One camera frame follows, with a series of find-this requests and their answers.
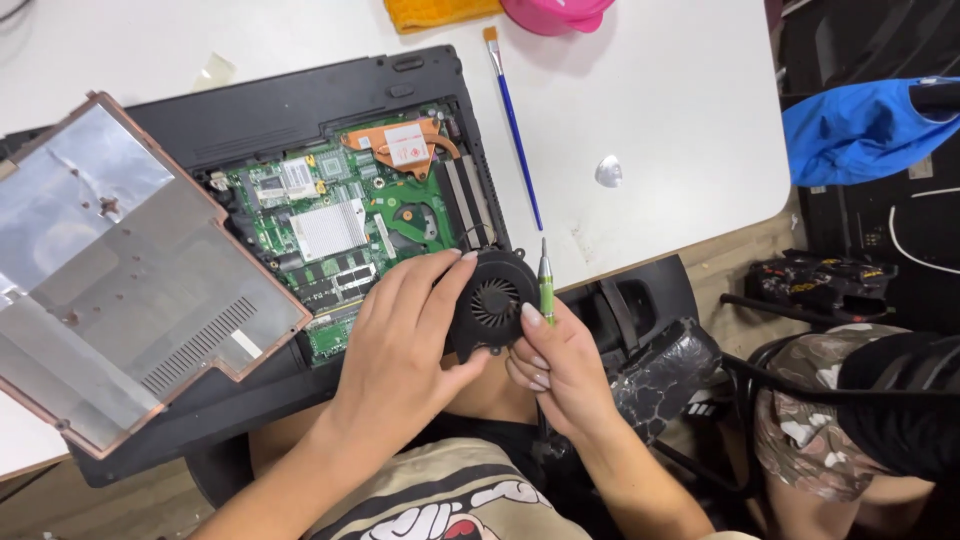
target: white table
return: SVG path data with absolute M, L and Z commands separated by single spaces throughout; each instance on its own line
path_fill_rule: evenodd
M 595 34 L 550 38 L 505 16 L 402 37 L 382 0 L 40 0 L 0 29 L 0 134 L 56 122 L 91 89 L 123 105 L 186 93 L 211 52 L 238 83 L 450 43 L 511 241 L 536 264 L 541 233 L 481 36 L 494 23 L 558 287 L 782 209 L 789 175 L 757 0 L 620 0 Z M 609 155 L 624 170 L 616 189 L 593 180 Z M 64 452 L 23 414 L 0 396 L 0 477 Z

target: beige t-shirt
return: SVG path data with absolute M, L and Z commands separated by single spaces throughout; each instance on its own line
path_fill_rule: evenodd
M 446 439 L 399 454 L 334 506 L 311 540 L 589 540 L 496 445 Z M 703 540 L 756 540 L 720 532 Z

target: paintbrush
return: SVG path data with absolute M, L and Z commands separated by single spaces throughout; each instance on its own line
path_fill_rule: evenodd
M 516 126 L 514 103 L 510 99 L 507 79 L 503 76 L 503 60 L 500 59 L 500 45 L 496 42 L 496 27 L 490 26 L 483 29 L 483 39 L 487 42 L 487 50 L 490 52 L 493 70 L 496 71 L 496 80 L 500 83 L 500 96 L 503 97 L 503 108 L 507 111 L 507 119 L 510 120 L 510 131 L 514 134 L 516 155 L 520 158 L 520 169 L 523 170 L 523 180 L 527 183 L 527 194 L 530 196 L 530 204 L 534 209 L 534 217 L 537 218 L 537 230 L 542 231 L 543 223 L 540 221 L 540 208 L 537 207 L 537 195 L 534 194 L 534 183 L 530 180 L 530 168 L 527 166 L 527 155 L 523 153 L 523 142 L 520 140 L 520 128 Z

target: pink bowl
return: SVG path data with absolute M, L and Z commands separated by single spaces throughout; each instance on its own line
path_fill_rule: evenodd
M 516 24 L 541 36 L 594 32 L 613 0 L 501 0 Z

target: patterned shorts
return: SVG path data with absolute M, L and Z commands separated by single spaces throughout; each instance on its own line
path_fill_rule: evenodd
M 905 331 L 853 324 L 804 335 L 777 353 L 767 369 L 810 388 L 836 389 L 840 366 L 850 353 Z M 837 423 L 834 407 L 765 389 L 756 397 L 756 456 L 771 475 L 837 503 L 855 501 L 875 475 L 891 474 L 853 444 Z

